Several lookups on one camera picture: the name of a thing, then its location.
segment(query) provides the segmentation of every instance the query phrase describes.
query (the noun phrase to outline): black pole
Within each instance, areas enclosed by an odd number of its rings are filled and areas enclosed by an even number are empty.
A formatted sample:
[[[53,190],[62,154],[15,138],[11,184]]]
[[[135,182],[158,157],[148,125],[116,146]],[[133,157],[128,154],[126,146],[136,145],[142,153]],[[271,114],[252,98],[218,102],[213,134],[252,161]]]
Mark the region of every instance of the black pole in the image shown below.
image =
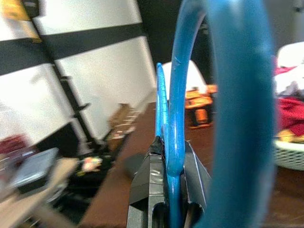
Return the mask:
[[[59,81],[59,84],[61,85],[68,101],[70,102],[71,104],[71,107],[74,111],[74,115],[73,117],[76,118],[82,128],[82,130],[84,131],[85,133],[85,136],[86,136],[86,139],[87,139],[87,142],[89,144],[89,147],[90,148],[94,148],[94,149],[99,149],[100,148],[100,145],[96,142],[95,138],[92,137],[89,129],[87,128],[86,126],[86,123],[82,117],[82,114],[81,114],[81,110],[85,109],[86,107],[89,106],[89,104],[86,104],[84,106],[80,106],[76,97],[75,97],[75,94],[69,84],[69,77],[67,76],[62,76],[62,74],[60,73],[60,69],[59,69],[59,66],[58,64],[55,62],[55,59],[54,59],[54,55],[52,53],[52,51],[49,49],[48,45],[47,45],[47,41],[44,39],[44,37],[41,35],[40,33],[40,30],[37,26],[37,24],[35,23],[35,21],[33,20],[33,18],[31,18],[31,22],[33,24],[33,27],[38,35],[38,37],[41,39],[41,45],[43,47],[43,52],[44,52],[44,55],[46,56],[47,60],[49,63],[51,63],[52,65],[52,68],[53,70],[55,71],[55,74],[57,76],[57,79]]]

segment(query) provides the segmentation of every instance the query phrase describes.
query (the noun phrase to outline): white wall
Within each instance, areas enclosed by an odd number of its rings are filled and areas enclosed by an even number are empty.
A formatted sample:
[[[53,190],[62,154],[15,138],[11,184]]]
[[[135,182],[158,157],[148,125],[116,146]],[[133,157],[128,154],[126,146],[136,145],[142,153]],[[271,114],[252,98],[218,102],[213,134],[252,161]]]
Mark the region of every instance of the white wall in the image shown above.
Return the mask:
[[[45,0],[38,18],[44,34],[141,22],[135,0]],[[0,41],[23,38],[16,22],[0,17]],[[58,61],[72,76],[93,136],[109,130],[108,117],[119,103],[138,105],[155,87],[154,67],[145,37],[94,49]],[[70,120],[71,110],[49,64],[0,76],[0,101],[24,117],[24,128],[37,142]]]

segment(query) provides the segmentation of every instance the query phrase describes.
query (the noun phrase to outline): blue plastic loop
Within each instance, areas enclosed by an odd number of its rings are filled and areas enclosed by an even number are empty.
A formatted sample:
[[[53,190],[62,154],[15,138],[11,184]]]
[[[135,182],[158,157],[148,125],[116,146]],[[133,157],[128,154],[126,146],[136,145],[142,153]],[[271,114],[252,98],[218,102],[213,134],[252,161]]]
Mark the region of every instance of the blue plastic loop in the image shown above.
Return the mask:
[[[262,1],[183,1],[172,54],[167,172],[178,177],[184,164],[186,75],[204,9],[213,41],[218,114],[211,194],[197,227],[255,228],[274,173],[272,42]]]

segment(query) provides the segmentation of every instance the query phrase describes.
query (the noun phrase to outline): table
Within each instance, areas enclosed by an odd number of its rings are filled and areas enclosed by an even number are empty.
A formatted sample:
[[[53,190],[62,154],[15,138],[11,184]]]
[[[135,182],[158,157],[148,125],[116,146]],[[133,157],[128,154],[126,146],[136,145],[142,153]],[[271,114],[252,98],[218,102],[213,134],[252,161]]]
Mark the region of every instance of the table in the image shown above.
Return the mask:
[[[111,169],[80,222],[80,228],[125,228],[132,180],[124,171],[124,159],[147,152],[154,139],[155,103],[137,119],[116,165]],[[212,175],[213,127],[185,128],[186,139]],[[304,228],[304,172],[278,168],[264,228]]]
[[[45,220],[47,224],[50,224],[50,228],[55,227],[53,223],[65,224],[64,226],[57,227],[74,227],[74,225],[63,216],[45,206],[44,202],[54,193],[56,187],[73,172],[77,166],[77,161],[78,159],[74,158],[59,159],[53,170],[50,183],[45,190],[24,198],[15,193],[1,202],[0,227],[16,227],[31,215],[39,217],[42,221]]]

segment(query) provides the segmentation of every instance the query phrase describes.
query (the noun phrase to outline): yellow object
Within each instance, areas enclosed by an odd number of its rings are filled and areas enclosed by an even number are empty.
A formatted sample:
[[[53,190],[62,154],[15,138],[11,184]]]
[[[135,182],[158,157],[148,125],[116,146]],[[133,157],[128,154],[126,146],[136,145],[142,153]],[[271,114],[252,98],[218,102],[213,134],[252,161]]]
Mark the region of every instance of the yellow object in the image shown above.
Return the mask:
[[[23,30],[27,33],[27,35],[33,38],[34,43],[40,43],[41,39],[39,36],[33,31],[32,28],[25,21],[30,21],[28,14],[26,13],[23,5],[20,0],[2,0],[3,6],[3,16],[11,19],[18,20],[23,28]]]
[[[20,0],[2,0],[4,17],[12,20],[30,20]]]
[[[304,143],[304,135],[296,136],[289,129],[284,129],[279,132],[277,137],[283,142],[289,143]]]

